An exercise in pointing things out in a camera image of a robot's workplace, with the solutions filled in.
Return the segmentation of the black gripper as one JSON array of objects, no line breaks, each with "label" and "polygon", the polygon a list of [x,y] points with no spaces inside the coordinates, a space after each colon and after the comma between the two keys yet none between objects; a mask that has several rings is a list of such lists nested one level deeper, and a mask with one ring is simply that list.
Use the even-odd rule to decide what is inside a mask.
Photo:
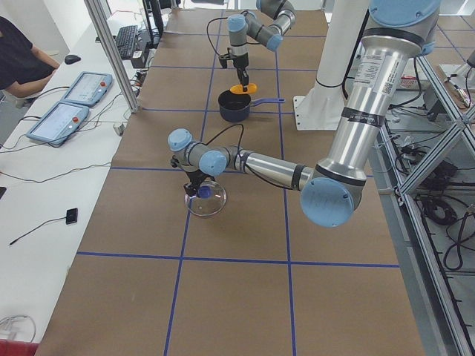
[{"label": "black gripper", "polygon": [[189,178],[189,182],[184,185],[185,193],[189,197],[193,197],[197,194],[203,182],[207,179],[212,179],[212,176],[203,173],[200,169],[182,164],[175,155],[170,159],[170,164],[173,168],[179,168],[184,171]]},{"label": "black gripper", "polygon": [[227,69],[228,62],[232,62],[237,71],[240,85],[243,86],[243,92],[246,93],[249,86],[249,76],[246,72],[246,68],[249,66],[247,46],[227,47],[226,53],[219,55],[219,63],[223,69]]}]

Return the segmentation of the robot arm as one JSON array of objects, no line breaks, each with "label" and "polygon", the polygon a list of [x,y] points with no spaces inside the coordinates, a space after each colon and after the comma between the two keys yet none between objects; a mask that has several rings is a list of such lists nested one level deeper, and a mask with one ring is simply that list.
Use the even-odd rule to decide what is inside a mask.
[{"label": "robot arm", "polygon": [[337,1],[332,10],[315,85],[294,99],[300,131],[333,131],[329,153],[314,168],[240,145],[214,147],[184,129],[168,136],[172,164],[188,176],[187,209],[208,217],[221,211],[226,192],[217,176],[231,168],[279,188],[300,192],[313,223],[346,223],[361,202],[364,166],[384,124],[408,62],[429,54],[438,1]]},{"label": "robot arm", "polygon": [[280,47],[284,34],[295,23],[295,8],[290,1],[257,1],[256,8],[273,22],[265,25],[249,10],[227,18],[229,46],[227,52],[219,56],[219,61],[223,68],[231,61],[237,72],[239,84],[231,88],[231,92],[235,94],[254,93],[257,90],[249,81],[246,71],[249,66],[248,39],[254,39],[258,44],[275,52]]}]

